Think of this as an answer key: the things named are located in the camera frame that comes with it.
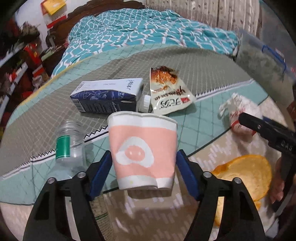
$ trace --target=metal screw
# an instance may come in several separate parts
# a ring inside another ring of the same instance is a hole
[[[78,178],[83,178],[85,176],[86,176],[86,173],[85,172],[80,172],[80,173],[77,174],[77,177]]]
[[[47,182],[48,182],[49,184],[52,184],[52,183],[55,182],[55,178],[54,178],[54,177],[51,177],[51,178],[49,178],[49,179],[47,180]]]
[[[204,177],[208,177],[208,178],[212,176],[210,172],[204,172],[203,175]]]
[[[234,178],[234,181],[235,181],[236,183],[242,183],[242,180],[241,180],[239,177],[235,177],[235,178]]]

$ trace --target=white bag with red print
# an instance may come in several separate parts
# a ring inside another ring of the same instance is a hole
[[[252,116],[262,119],[262,113],[258,105],[256,105],[253,101],[247,99],[242,95],[233,93],[229,100],[227,100],[224,104],[220,105],[220,116],[224,114],[224,111],[226,109],[228,109],[229,111],[229,121],[233,132],[252,136],[256,133],[255,131],[245,126],[242,126],[239,123],[239,114],[246,112]]]

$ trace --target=paper cup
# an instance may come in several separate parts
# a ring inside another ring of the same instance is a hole
[[[119,189],[171,189],[177,122],[166,116],[131,111],[115,112],[107,121]]]

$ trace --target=barcode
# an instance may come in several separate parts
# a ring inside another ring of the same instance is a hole
[[[74,99],[72,99],[72,100],[73,100],[74,105],[76,106],[76,108],[77,108],[79,111],[81,111],[81,112],[85,112],[85,110],[84,110],[84,108],[82,107],[82,105],[80,104],[80,101],[79,101],[79,100],[74,100]]]

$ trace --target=teal patterned blanket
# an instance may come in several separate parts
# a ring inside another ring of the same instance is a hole
[[[232,54],[238,39],[232,31],[188,20],[171,10],[124,8],[82,18],[69,33],[68,42],[52,77],[73,63],[123,46],[163,43]]]

